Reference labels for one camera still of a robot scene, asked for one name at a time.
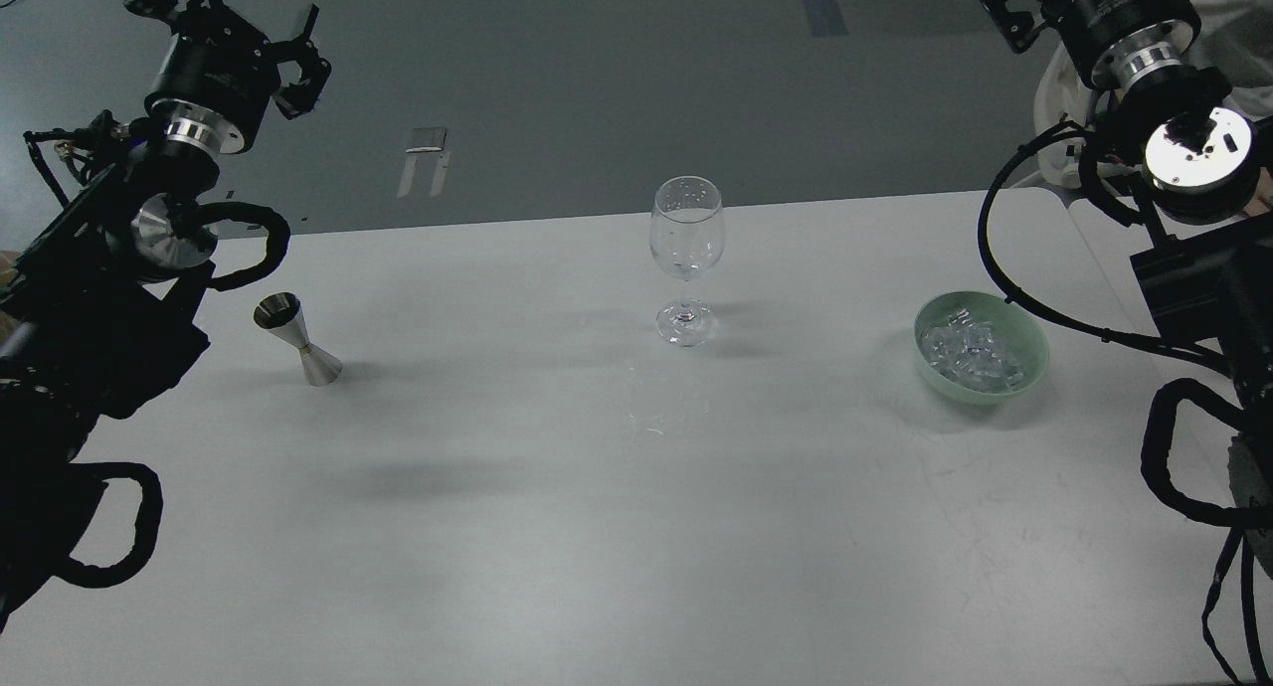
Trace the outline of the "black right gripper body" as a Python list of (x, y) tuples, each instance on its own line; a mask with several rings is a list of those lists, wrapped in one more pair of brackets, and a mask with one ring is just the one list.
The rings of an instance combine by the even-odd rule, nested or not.
[(1178, 67), (1200, 31), (1190, 0), (1049, 0), (1044, 17), (1085, 81), (1141, 81)]

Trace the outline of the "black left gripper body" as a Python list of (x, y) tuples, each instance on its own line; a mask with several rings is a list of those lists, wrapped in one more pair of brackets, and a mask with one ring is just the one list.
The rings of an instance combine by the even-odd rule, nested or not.
[(146, 94), (146, 115), (165, 141), (211, 157), (250, 151), (274, 93), (267, 34), (205, 0), (174, 6), (163, 19), (172, 43)]

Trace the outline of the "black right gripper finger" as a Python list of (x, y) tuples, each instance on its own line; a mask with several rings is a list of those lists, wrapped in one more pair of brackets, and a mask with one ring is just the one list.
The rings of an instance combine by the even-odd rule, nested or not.
[(1001, 31), (1001, 37), (1015, 55), (1023, 55), (1045, 31), (1055, 28), (1053, 1), (979, 0), (992, 24)]

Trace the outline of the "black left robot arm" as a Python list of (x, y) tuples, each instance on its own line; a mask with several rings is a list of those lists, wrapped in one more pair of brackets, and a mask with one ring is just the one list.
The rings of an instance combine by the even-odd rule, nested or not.
[(3, 619), (52, 579), (123, 585), (150, 561), (164, 498), (136, 462), (79, 459), (103, 417), (173, 389), (209, 349), (205, 291), (283, 265), (292, 228), (256, 202), (202, 202), (220, 157), (255, 148), (269, 106), (308, 115), (331, 62), (306, 8), (272, 39), (224, 0), (123, 0), (172, 42), (140, 118), (24, 136), (60, 213), (11, 265), (3, 313)]

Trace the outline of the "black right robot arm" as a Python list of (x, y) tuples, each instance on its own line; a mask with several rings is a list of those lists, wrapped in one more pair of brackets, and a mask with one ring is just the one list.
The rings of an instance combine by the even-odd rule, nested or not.
[[(979, 0), (1015, 53), (1057, 31), (1083, 87), (1114, 95), (1095, 120), (1058, 120), (1018, 148), (981, 202), (976, 244), (1004, 302), (1105, 344), (1172, 358), (1223, 375), (1235, 401), (1192, 378), (1165, 383), (1151, 401), (1141, 473), (1160, 503), (1186, 519), (1225, 528), (1200, 619), (1209, 621), (1228, 570), (1239, 569), (1244, 641), (1253, 681), (1270, 682), (1262, 650), (1254, 574), (1270, 569), (1270, 216), (1239, 214), (1270, 169), (1270, 120), (1228, 109), (1228, 79), (1198, 69), (1186, 48), (1200, 17), (1189, 0)], [(1158, 333), (1096, 327), (1037, 302), (1006, 275), (990, 247), (990, 207), (1029, 157), (1078, 139), (1083, 196), (1123, 227), (1142, 227), (1151, 247), (1130, 258)], [(1234, 431), (1228, 507), (1178, 487), (1170, 454), (1178, 410), (1195, 405)]]

